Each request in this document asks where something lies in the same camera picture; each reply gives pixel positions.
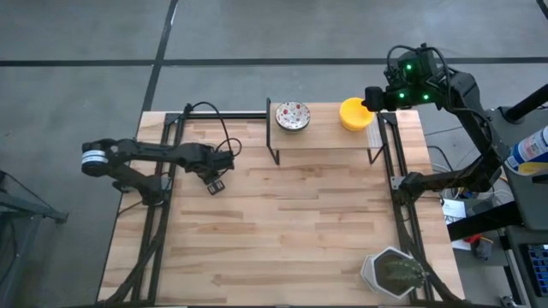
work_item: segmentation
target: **yellow cup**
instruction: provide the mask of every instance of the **yellow cup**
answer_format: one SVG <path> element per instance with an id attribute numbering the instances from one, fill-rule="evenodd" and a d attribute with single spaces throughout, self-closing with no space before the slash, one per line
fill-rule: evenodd
<path id="1" fill-rule="evenodd" d="M 361 105 L 363 98 L 349 98 L 342 102 L 339 116 L 344 128 L 358 132 L 373 121 L 375 114 Z"/>

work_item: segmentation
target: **wooden table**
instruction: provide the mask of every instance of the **wooden table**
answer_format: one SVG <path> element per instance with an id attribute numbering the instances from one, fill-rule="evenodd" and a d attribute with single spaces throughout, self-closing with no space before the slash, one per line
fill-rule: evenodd
<path id="1" fill-rule="evenodd" d="M 431 173 L 418 113 L 398 111 L 397 119 L 409 171 Z M 163 122 L 164 112 L 146 112 L 138 140 L 159 142 Z M 399 246 L 382 156 L 370 165 L 361 148 L 286 150 L 277 166 L 265 147 L 264 120 L 226 123 L 230 137 L 244 146 L 235 170 L 223 177 L 227 188 L 212 197 L 196 175 L 176 174 L 156 303 L 394 303 L 359 275 L 368 254 Z M 187 121 L 183 141 L 223 139 L 218 121 Z M 144 174 L 152 174 L 154 165 L 132 164 Z M 138 200 L 125 195 L 121 209 Z M 422 198 L 416 206 L 429 263 L 463 298 L 439 202 Z M 117 219 L 99 299 L 133 268 L 145 214 L 140 206 Z"/>

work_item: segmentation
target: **white bowl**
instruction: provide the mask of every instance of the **white bowl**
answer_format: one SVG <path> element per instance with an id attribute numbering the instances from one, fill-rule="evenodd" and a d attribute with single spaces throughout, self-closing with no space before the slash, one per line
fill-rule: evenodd
<path id="1" fill-rule="evenodd" d="M 288 132 L 298 132 L 310 123 L 310 110 L 299 102 L 285 102 L 276 109 L 276 123 Z"/>

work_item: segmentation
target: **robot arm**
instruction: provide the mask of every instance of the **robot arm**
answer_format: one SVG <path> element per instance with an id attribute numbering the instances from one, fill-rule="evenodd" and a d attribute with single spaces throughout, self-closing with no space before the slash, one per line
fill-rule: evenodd
<path id="1" fill-rule="evenodd" d="M 390 53 L 398 47 L 408 51 L 393 66 Z M 509 155 L 509 148 L 501 142 L 486 119 L 480 103 L 480 89 L 474 77 L 447 67 L 441 53 L 426 44 L 417 49 L 406 46 L 395 48 L 389 52 L 384 71 L 389 85 L 384 91 L 377 86 L 366 88 L 366 99 L 362 105 L 370 111 L 393 111 L 434 103 L 438 110 L 443 108 L 457 116 L 482 154 L 463 170 L 440 175 L 410 173 L 400 184 L 396 199 L 407 204 L 414 202 L 425 190 L 438 191 L 450 187 L 487 191 L 500 175 L 500 166 Z M 434 52 L 444 63 L 440 68 L 436 65 Z"/>
<path id="2" fill-rule="evenodd" d="M 208 186 L 211 194 L 224 189 L 219 177 L 225 170 L 234 169 L 232 151 L 216 151 L 200 143 L 182 145 L 157 145 L 133 139 L 101 139 L 82 145 L 82 172 L 99 177 L 108 175 L 121 192 L 134 187 L 140 192 L 144 205 L 162 204 L 164 189 L 162 179 L 156 175 L 145 176 L 126 163 L 132 160 L 176 163 L 186 173 L 194 172 Z"/>

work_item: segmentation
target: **gray concrete floor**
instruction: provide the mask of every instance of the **gray concrete floor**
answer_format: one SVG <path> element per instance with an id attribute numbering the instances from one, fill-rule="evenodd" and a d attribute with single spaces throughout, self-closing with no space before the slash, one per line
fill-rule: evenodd
<path id="1" fill-rule="evenodd" d="M 169 0 L 5 0 L 0 60 L 153 59 Z M 548 56 L 548 20 L 534 0 L 181 0 L 166 58 L 384 57 L 424 41 L 446 56 Z M 548 64 L 455 65 L 476 77 L 486 108 L 511 105 L 548 80 Z M 162 68 L 153 110 L 207 100 L 221 110 L 262 110 L 265 98 L 303 102 L 362 96 L 384 86 L 382 66 Z M 120 195 L 80 172 L 80 145 L 134 136 L 148 67 L 0 68 L 0 169 L 59 210 L 65 225 L 39 230 L 21 307 L 92 303 Z M 431 145 L 453 167 L 472 149 L 458 120 L 418 108 Z M 458 167 L 470 163 L 468 155 Z M 443 164 L 431 152 L 432 161 Z M 494 269 L 462 264 L 465 293 L 494 304 L 508 292 Z"/>

